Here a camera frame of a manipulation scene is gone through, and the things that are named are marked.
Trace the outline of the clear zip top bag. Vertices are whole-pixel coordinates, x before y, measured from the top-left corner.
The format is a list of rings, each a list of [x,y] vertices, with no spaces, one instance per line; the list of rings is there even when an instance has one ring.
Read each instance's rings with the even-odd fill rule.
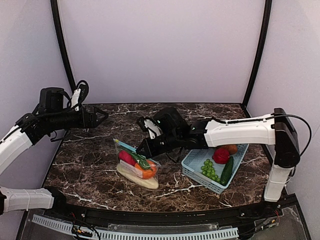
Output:
[[[143,188],[158,189],[158,172],[161,164],[137,154],[135,148],[118,139],[113,139],[113,142],[118,159],[117,172]]]

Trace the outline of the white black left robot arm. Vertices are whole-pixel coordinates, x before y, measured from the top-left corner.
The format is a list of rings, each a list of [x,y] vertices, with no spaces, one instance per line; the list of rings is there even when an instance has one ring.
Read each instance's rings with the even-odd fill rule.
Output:
[[[23,115],[0,140],[0,171],[3,173],[23,152],[35,146],[44,136],[59,130],[93,129],[105,121],[107,112],[82,102],[88,95],[85,82],[69,96],[60,87],[40,91],[39,103],[33,112]],[[39,189],[0,188],[1,214],[31,209],[53,209],[66,203],[66,197],[55,187]]]

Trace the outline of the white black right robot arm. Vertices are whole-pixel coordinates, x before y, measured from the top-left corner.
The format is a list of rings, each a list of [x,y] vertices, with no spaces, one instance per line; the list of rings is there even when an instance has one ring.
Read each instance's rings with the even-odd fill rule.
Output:
[[[234,120],[212,117],[188,124],[174,107],[168,107],[152,118],[137,120],[149,137],[141,142],[136,152],[150,159],[177,148],[206,150],[223,145],[273,145],[275,156],[263,198],[267,202],[277,202],[304,153],[291,122],[293,117],[282,108],[275,108],[273,113],[258,117]]]

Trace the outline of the red tomato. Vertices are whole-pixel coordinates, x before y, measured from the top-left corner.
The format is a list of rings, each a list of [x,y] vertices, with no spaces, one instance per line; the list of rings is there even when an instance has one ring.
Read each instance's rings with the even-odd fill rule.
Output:
[[[121,150],[118,154],[118,158],[121,161],[124,161],[125,163],[131,165],[131,166],[135,166],[135,164],[137,163],[136,160],[126,151]]]

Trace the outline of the white radish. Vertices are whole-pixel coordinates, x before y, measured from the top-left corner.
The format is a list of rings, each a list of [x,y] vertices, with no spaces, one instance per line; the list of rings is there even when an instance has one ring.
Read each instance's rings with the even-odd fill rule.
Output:
[[[151,189],[151,190],[155,190],[159,187],[159,183],[158,181],[154,178],[151,177],[149,179],[142,179],[138,176],[136,176],[135,174],[131,173],[129,170],[125,169],[122,165],[118,164],[116,166],[116,170],[125,178],[127,178],[128,180],[130,180],[131,182],[144,187],[146,189]]]

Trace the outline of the green leafy vegetable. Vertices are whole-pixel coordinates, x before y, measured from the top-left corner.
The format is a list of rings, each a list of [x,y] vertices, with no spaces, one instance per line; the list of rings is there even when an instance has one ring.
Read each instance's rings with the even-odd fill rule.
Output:
[[[142,170],[150,170],[151,165],[147,162],[147,159],[135,152],[130,153],[131,157]]]

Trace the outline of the orange fruit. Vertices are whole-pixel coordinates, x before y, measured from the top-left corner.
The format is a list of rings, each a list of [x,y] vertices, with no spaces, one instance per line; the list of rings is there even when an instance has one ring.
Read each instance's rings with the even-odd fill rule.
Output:
[[[154,177],[158,171],[156,164],[152,160],[147,159],[147,162],[151,166],[151,169],[149,169],[149,170],[143,170],[137,164],[135,164],[135,166],[134,166],[136,169],[142,171],[142,179],[150,179],[150,178]]]

